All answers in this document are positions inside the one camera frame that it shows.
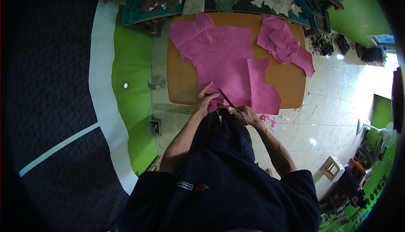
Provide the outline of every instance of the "person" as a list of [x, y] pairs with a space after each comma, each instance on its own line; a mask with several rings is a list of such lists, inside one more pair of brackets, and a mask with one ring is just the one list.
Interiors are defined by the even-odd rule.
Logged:
[[[309, 170], [297, 170], [251, 108], [208, 113], [220, 93], [197, 94], [195, 111], [146, 171], [118, 219], [118, 231], [317, 231], [320, 210]], [[254, 163], [245, 124], [259, 133], [281, 180]]]

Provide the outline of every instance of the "white tiled floor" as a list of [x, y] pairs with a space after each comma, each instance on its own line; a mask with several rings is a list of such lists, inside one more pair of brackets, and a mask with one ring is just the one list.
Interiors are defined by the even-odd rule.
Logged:
[[[165, 79], [168, 32], [169, 24], [166, 24], [162, 36], [154, 39], [152, 47], [151, 73]], [[336, 156], [342, 164], [354, 156], [361, 139], [361, 135], [356, 135], [357, 120], [371, 120], [374, 93], [391, 98], [392, 72], [382, 67], [363, 65], [352, 49], [344, 59], [337, 59], [336, 55], [331, 58], [313, 56], [313, 65], [316, 73], [311, 79], [307, 78], [301, 112], [296, 109], [280, 110], [279, 115], [274, 116], [277, 124], [273, 130], [297, 168], [312, 172], [320, 199], [332, 183], [319, 168], [329, 155]], [[167, 104], [164, 111], [153, 110], [153, 116], [162, 119], [163, 124], [163, 135], [155, 139], [157, 153], [161, 155], [190, 115], [170, 112], [173, 104], [169, 101], [167, 87], [153, 90], [151, 97], [152, 108], [154, 104]], [[262, 169], [270, 168], [273, 176], [279, 179], [259, 135], [254, 128], [247, 128], [256, 162]]]

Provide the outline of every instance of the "wooden stool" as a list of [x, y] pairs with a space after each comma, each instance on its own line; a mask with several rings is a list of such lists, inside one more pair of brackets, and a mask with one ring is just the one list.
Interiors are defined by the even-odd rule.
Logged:
[[[332, 173], [331, 170], [336, 168], [336, 172]], [[325, 162], [325, 164], [319, 169], [330, 181], [336, 182], [345, 172], [345, 167], [340, 163], [340, 161], [330, 155]]]

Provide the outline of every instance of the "hand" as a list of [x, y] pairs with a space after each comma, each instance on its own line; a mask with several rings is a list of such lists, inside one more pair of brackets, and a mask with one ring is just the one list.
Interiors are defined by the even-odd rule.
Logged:
[[235, 114], [235, 116], [243, 122], [245, 121], [243, 118], [245, 118], [247, 124], [251, 125], [254, 128], [257, 128], [259, 126], [259, 124], [262, 123], [261, 120], [259, 119], [259, 117], [253, 112], [252, 108], [244, 105], [242, 107], [238, 107], [238, 109], [240, 110], [242, 115], [240, 115], [239, 112], [233, 107], [229, 107], [228, 111], [230, 113]]
[[214, 82], [211, 81], [206, 87], [204, 87], [199, 93], [197, 93], [195, 112], [201, 113], [203, 117], [208, 114], [209, 102], [220, 95], [220, 93], [213, 93], [209, 96], [205, 96], [205, 92], [208, 90], [208, 88], [211, 87], [213, 83]]

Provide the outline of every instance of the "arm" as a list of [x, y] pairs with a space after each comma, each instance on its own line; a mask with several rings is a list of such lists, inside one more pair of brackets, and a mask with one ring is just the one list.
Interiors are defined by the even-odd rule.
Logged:
[[201, 120], [208, 114], [209, 102], [218, 97], [220, 93], [214, 93], [205, 96], [205, 92], [211, 87], [213, 82], [209, 83], [197, 94], [196, 109], [183, 129], [177, 134], [173, 141], [167, 147], [160, 163], [159, 171], [177, 174], [180, 165], [187, 157], [194, 135], [200, 125]]
[[[230, 107], [228, 109], [231, 113], [234, 113], [239, 117], [235, 108]], [[261, 122], [259, 117], [248, 106], [240, 107], [239, 110], [247, 120], [248, 124], [256, 129], [259, 133], [267, 152], [269, 153], [271, 163], [276, 169], [280, 177], [292, 171], [296, 171], [294, 162], [292, 161], [290, 154], [284, 148], [284, 146], [266, 129], [265, 125]]]

